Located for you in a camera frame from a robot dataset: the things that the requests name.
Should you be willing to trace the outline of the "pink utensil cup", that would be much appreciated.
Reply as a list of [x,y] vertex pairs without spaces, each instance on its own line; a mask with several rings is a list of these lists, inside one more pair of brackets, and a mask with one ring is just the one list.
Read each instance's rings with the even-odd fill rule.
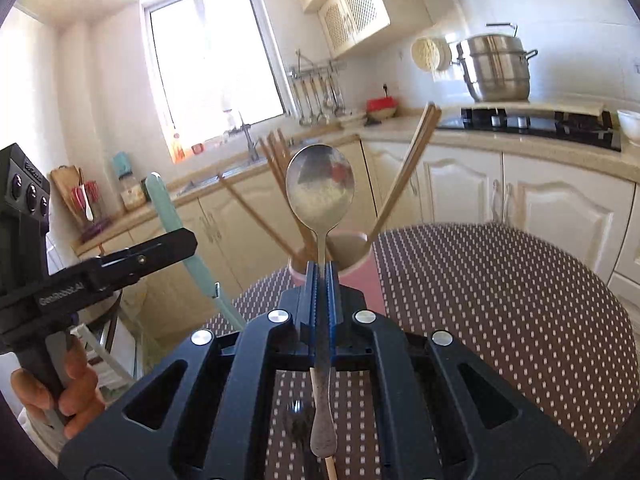
[[329,240],[336,249],[340,283],[360,290],[367,308],[384,315],[385,302],[373,247],[364,252],[367,235],[361,232],[331,232]]

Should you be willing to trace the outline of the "jar with white lid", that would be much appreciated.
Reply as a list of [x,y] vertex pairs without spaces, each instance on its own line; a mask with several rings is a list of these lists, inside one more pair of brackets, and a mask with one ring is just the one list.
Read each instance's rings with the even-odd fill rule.
[[120,198],[126,211],[134,211],[146,203],[142,185],[131,172],[121,176],[118,182],[122,188]]

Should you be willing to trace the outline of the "cream round strainer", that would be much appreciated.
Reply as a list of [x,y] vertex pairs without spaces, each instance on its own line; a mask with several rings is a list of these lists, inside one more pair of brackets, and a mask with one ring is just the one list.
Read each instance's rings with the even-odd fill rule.
[[444,72],[451,65],[451,50],[444,38],[416,38],[411,57],[416,67],[427,73]]

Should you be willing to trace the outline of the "hanging utensil rack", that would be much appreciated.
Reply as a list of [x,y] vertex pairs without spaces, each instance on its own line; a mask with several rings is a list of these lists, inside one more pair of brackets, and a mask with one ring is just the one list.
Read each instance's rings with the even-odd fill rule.
[[346,115],[338,75],[345,63],[330,58],[314,62],[302,50],[295,51],[295,63],[285,72],[293,100],[293,114],[302,127],[326,126]]

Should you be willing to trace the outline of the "red container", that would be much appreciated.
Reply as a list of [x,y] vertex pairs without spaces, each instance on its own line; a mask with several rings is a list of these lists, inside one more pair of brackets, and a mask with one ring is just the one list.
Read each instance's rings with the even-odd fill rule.
[[367,115],[382,122],[395,116],[398,110],[398,103],[392,96],[367,100]]

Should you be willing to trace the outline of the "steel kitchen sink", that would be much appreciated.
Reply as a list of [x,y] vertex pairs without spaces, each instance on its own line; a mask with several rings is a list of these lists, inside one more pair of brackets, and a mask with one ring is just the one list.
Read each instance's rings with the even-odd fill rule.
[[242,174],[242,172],[250,169],[254,169],[260,165],[263,165],[266,162],[265,157],[259,157],[256,160],[250,160],[249,162],[242,162],[242,164],[236,165],[234,167],[220,170],[216,174],[212,174],[211,176],[196,178],[195,180],[190,180],[187,184],[183,185],[182,188],[179,188],[176,192],[177,196],[183,196],[186,193],[190,193],[198,188],[204,188],[204,186],[209,186],[218,181],[218,177],[221,176],[223,178],[231,178],[236,176],[237,174]]

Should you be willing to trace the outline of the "black gas stove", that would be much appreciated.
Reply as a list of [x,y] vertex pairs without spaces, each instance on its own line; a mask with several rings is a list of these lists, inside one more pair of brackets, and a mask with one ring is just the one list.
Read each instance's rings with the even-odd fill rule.
[[617,153],[622,151],[622,136],[613,128],[609,112],[594,116],[562,110],[462,108],[458,116],[444,119],[438,126],[445,130],[536,136]]

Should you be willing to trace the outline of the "white bowl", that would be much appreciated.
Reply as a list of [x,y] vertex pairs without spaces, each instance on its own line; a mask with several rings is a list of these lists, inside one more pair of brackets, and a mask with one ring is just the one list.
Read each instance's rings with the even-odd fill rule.
[[620,130],[626,139],[635,146],[640,145],[640,113],[633,110],[618,110]]

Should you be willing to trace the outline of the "steel spoon speckled handle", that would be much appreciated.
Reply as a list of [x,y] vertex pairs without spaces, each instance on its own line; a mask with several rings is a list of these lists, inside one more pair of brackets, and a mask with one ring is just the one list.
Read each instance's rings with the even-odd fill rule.
[[317,240],[318,296],[314,318],[314,422],[310,448],[326,460],[336,453],[337,436],[330,407],[331,346],[329,309],[326,305],[326,238],[345,217],[355,195],[350,163],[336,148],[311,144],[288,165],[286,195],[294,214]]

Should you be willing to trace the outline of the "left lattice cabinet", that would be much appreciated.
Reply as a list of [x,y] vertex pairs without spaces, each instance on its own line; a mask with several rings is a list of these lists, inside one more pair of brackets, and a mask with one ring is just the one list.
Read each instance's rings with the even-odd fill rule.
[[326,0],[318,18],[332,58],[376,52],[433,25],[424,0]]

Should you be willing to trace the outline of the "stainless steel steamer pot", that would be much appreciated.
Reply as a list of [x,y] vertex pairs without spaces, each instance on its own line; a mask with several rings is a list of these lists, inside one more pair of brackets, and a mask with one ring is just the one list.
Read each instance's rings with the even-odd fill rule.
[[490,28],[509,27],[510,34],[484,34],[456,44],[456,63],[477,103],[526,102],[530,92],[529,61],[538,50],[526,51],[514,23],[488,23]]

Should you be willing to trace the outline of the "window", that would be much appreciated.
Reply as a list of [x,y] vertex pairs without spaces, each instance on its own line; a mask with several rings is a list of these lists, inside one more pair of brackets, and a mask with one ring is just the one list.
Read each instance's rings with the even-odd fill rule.
[[190,156],[286,114],[253,0],[169,0],[146,19],[170,146]]

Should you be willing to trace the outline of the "dark spork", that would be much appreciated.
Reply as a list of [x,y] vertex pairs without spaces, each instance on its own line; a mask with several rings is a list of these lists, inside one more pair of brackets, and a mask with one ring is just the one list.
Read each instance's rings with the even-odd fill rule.
[[302,456],[305,478],[319,479],[318,463],[310,449],[314,408],[304,400],[292,401],[284,412],[283,420],[286,435],[296,444],[296,450]]

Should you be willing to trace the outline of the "wooden cutting board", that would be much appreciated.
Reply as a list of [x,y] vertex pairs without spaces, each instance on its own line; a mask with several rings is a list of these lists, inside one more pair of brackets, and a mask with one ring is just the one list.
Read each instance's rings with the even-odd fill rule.
[[49,177],[58,190],[58,194],[60,194],[63,203],[74,219],[79,231],[82,231],[86,226],[86,218],[76,207],[73,196],[73,188],[79,185],[78,168],[74,165],[58,166],[58,168],[54,168],[49,172]]

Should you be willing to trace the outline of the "chrome faucet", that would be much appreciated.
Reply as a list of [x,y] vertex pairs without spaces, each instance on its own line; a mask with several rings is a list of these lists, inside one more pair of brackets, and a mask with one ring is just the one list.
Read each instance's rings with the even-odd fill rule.
[[257,162],[259,159],[256,143],[250,135],[250,125],[244,122],[242,114],[238,110],[228,108],[224,110],[224,118],[228,122],[226,133],[228,136],[238,136],[239,134],[245,139],[248,157],[251,162]]

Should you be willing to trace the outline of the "brown polka dot tablecloth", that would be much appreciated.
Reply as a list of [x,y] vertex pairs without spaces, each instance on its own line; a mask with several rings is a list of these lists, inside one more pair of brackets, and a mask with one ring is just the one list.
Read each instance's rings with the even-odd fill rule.
[[580,443],[597,478],[638,477],[634,330],[596,274],[500,223],[409,226],[373,251],[387,316],[450,330]]

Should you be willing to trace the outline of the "lower cream cabinets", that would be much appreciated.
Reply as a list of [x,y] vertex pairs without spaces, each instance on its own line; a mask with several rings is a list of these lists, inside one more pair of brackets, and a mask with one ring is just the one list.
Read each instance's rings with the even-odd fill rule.
[[[503,221],[555,244],[603,281],[622,276],[639,284],[639,161],[622,154],[516,138],[506,153],[480,150],[480,140],[439,133],[423,154],[408,188],[383,230],[418,223]],[[399,170],[408,141],[360,134],[337,144],[356,177],[356,197],[337,232],[369,232]],[[236,192],[292,248],[303,245],[276,178],[265,162],[232,179]],[[229,192],[217,183],[175,195],[182,223],[198,237],[198,253],[230,299],[287,263],[288,256]],[[119,219],[107,232],[76,248],[88,258],[106,255],[162,234],[152,206]],[[214,315],[183,266],[148,278],[148,296],[130,314],[158,342],[176,340]]]

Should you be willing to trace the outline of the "white stacked bowls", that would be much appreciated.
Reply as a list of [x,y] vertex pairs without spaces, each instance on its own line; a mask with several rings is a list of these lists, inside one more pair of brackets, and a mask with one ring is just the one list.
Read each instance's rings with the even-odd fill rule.
[[358,112],[341,116],[338,123],[343,129],[362,127],[367,122],[367,113]]

